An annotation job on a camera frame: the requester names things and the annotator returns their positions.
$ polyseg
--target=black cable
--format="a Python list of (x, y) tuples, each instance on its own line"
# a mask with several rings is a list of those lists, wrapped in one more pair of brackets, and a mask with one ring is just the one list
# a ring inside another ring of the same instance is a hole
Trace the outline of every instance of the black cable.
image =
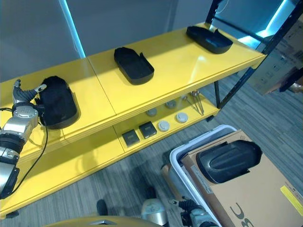
[(4, 110), (12, 112), (11, 108), (8, 107), (0, 108), (0, 111), (4, 111)]
[(20, 181), (20, 183), (18, 184), (18, 186), (13, 190), (13, 192), (11, 193), (11, 195), (17, 191), (17, 189), (20, 187), (20, 185), (22, 184), (22, 182), (25, 180), (26, 176), (29, 174), (29, 172), (32, 170), (32, 168), (36, 165), (36, 163), (39, 161), (39, 159), (41, 158), (41, 156), (43, 155), (46, 145), (47, 145), (47, 141), (48, 141), (48, 130), (47, 127), (45, 126), (45, 131), (46, 131), (46, 140), (45, 140), (45, 144), (43, 147), (43, 150), (41, 152), (41, 154), (39, 155), (39, 157), (36, 159), (36, 161), (33, 163), (33, 165), (30, 167), (30, 169), (27, 171), (27, 173), (24, 175), (24, 177), (22, 178), (22, 180)]

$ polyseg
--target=gray wall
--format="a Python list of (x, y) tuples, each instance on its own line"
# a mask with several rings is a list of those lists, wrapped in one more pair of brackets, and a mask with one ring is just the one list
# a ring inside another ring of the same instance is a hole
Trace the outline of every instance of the gray wall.
[[(225, 5), (224, 0), (219, 10)], [(254, 32), (282, 0), (229, 0), (220, 14)], [(206, 19), (212, 0), (67, 0), (86, 55)], [(2, 0), (0, 81), (79, 58), (57, 0)], [(244, 35), (214, 22), (237, 38)]]
[(0, 81), (78, 58), (58, 1), (0, 2)]

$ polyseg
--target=round white cap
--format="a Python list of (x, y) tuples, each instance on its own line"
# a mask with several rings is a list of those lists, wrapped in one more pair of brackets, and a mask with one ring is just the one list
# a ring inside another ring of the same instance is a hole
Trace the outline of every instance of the round white cap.
[(168, 131), (169, 123), (167, 121), (159, 121), (158, 128), (160, 131)]
[(188, 120), (188, 115), (186, 113), (183, 113), (183, 112), (177, 113), (176, 120), (179, 123), (185, 123)]
[(153, 117), (157, 114), (157, 109), (156, 108), (152, 108), (148, 111), (146, 111), (146, 114), (149, 115), (150, 117)]
[(169, 109), (173, 109), (176, 107), (177, 105), (177, 102), (175, 100), (171, 100), (167, 103), (165, 103), (166, 107), (169, 108)]

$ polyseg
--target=blue led light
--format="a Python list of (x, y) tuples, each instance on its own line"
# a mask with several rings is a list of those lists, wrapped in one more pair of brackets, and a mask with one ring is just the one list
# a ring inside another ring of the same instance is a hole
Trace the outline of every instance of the blue led light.
[(86, 56), (85, 56), (84, 50), (82, 48), (82, 44), (81, 44), (81, 41), (79, 39), (75, 24), (72, 20), (71, 12), (70, 12), (70, 9), (68, 8), (67, 2), (66, 2), (66, 0), (58, 0), (58, 1), (59, 1), (60, 6), (61, 6), (62, 12), (64, 14), (64, 17), (65, 17), (66, 23), (68, 25), (68, 28), (70, 30), (71, 37), (73, 39), (75, 49), (78, 52), (80, 58), (85, 58)]
[(276, 17), (278, 16), (279, 12), (281, 11), (281, 9), (283, 8), (283, 6), (285, 5), (285, 3), (287, 2), (287, 0), (283, 0), (283, 2), (281, 3), (281, 5), (279, 6), (279, 8), (277, 9), (276, 13), (273, 15), (273, 17), (271, 18), (270, 22), (268, 23), (267, 27), (265, 28), (265, 30), (269, 30), (270, 26), (272, 25), (272, 23), (275, 21)]
[[(277, 11), (275, 12), (275, 14), (273, 15), (273, 17), (271, 18), (270, 22), (268, 23), (266, 29), (257, 32), (256, 34), (261, 36), (262, 38), (265, 38), (267, 36), (273, 35), (273, 32), (271, 29), (272, 24), (274, 23), (274, 21), (277, 19), (279, 13), (281, 12), (281, 9), (283, 8), (283, 6), (285, 6), (285, 3), (287, 2), (287, 0), (283, 0), (283, 2), (281, 3), (281, 5), (279, 6), (279, 8), (277, 9)], [(260, 43), (259, 41), (255, 40), (254, 38), (252, 38), (251, 36), (245, 36), (242, 37), (240, 39), (238, 39), (241, 43), (244, 43), (246, 45), (250, 45), (253, 42), (258, 42), (258, 44)]]

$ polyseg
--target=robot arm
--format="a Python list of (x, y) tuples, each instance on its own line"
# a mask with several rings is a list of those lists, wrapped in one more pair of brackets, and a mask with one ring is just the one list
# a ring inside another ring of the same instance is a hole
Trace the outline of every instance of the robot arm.
[(39, 87), (22, 91), (20, 80), (13, 86), (13, 116), (0, 130), (0, 199), (11, 195), (17, 181), (19, 169), (16, 164), (19, 154), (32, 130), (38, 125), (39, 113), (30, 101), (46, 88)]

